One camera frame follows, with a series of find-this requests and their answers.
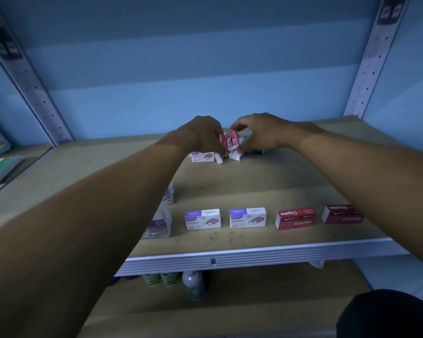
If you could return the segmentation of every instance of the dark clothing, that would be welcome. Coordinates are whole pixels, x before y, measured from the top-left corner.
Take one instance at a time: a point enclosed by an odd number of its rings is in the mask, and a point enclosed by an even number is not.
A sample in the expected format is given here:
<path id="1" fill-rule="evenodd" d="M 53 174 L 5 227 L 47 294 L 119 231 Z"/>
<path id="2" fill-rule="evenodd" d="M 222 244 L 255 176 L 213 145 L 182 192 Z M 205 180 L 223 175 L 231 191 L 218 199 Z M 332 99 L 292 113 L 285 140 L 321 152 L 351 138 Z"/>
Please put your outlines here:
<path id="1" fill-rule="evenodd" d="M 379 289 L 357 295 L 337 324 L 337 338 L 423 338 L 423 301 Z"/>

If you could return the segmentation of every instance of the green can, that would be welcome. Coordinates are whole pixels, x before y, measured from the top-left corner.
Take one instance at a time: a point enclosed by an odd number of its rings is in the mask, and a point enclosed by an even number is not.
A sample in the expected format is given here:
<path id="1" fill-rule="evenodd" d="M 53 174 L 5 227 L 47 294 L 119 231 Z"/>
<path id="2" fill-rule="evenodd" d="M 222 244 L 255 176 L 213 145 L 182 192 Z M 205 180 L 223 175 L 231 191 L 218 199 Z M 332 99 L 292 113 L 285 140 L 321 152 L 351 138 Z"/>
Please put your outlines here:
<path id="1" fill-rule="evenodd" d="M 144 274 L 142 277 L 146 281 L 146 284 L 150 287 L 156 286 L 161 281 L 160 274 Z"/>
<path id="2" fill-rule="evenodd" d="M 163 279 L 163 282 L 168 287 L 171 287 L 179 282 L 181 275 L 178 272 L 175 273 L 162 273 L 161 278 Z"/>

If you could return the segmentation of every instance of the perforated metal post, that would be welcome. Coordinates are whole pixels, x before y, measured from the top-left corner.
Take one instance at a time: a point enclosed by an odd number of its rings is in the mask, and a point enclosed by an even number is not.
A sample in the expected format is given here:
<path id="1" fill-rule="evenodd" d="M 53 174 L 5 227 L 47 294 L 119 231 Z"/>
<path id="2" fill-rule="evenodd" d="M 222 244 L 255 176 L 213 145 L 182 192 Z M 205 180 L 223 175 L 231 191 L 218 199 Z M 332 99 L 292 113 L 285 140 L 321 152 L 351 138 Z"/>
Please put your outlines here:
<path id="1" fill-rule="evenodd" d="M 51 144 L 73 140 L 27 57 L 0 16 L 0 65 Z"/>
<path id="2" fill-rule="evenodd" d="M 362 118 L 384 66 L 408 0 L 382 0 L 344 116 Z"/>

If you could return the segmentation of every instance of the white bottle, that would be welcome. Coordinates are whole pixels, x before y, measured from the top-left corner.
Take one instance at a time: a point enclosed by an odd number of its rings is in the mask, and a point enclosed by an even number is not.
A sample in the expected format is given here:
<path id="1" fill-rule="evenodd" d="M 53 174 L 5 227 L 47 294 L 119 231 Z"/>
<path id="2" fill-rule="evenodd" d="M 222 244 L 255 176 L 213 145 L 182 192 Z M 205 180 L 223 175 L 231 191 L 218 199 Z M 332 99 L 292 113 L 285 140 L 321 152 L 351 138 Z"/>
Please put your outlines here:
<path id="1" fill-rule="evenodd" d="M 202 280 L 202 272 L 189 270 L 182 275 L 183 283 L 191 300 L 201 300 L 205 295 L 205 286 Z"/>

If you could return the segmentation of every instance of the white and purple staple box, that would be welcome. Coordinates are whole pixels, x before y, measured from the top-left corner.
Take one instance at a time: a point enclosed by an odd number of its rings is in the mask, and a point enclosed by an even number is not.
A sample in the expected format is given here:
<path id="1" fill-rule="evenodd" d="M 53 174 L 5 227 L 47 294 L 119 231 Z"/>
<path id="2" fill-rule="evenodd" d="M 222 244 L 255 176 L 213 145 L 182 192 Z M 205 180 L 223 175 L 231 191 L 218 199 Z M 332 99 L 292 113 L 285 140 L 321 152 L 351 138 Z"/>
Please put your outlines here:
<path id="1" fill-rule="evenodd" d="M 185 212 L 187 230 L 214 229 L 221 227 L 219 209 Z"/>
<path id="2" fill-rule="evenodd" d="M 264 207 L 231 210 L 231 229 L 264 226 L 266 226 L 266 210 Z"/>
<path id="3" fill-rule="evenodd" d="M 210 152 L 210 153 L 191 152 L 191 161 L 192 162 L 215 161 L 215 155 L 213 152 Z"/>

